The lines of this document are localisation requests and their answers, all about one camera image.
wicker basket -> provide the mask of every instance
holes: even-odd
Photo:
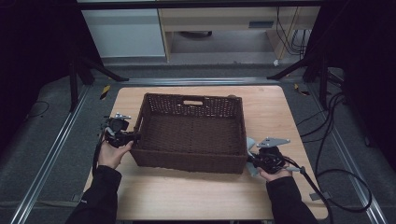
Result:
[[[134,132],[139,166],[242,174],[247,162],[240,97],[146,93]]]

wooden table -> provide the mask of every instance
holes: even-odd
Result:
[[[116,112],[132,116],[132,130],[143,95],[176,93],[240,96],[243,99],[247,136],[257,143],[265,137],[287,138],[279,146],[282,154],[304,166],[314,179],[303,143],[282,89],[278,86],[205,86],[150,87],[121,89],[111,116]],[[247,169],[241,175],[188,173],[162,168],[138,167],[132,156],[123,157],[117,168],[122,173],[119,188],[119,220],[241,220],[272,219],[265,180],[251,176]],[[317,219],[325,218],[322,201],[312,202],[314,192],[304,177],[294,174],[303,201]],[[89,176],[85,189],[91,184]]]

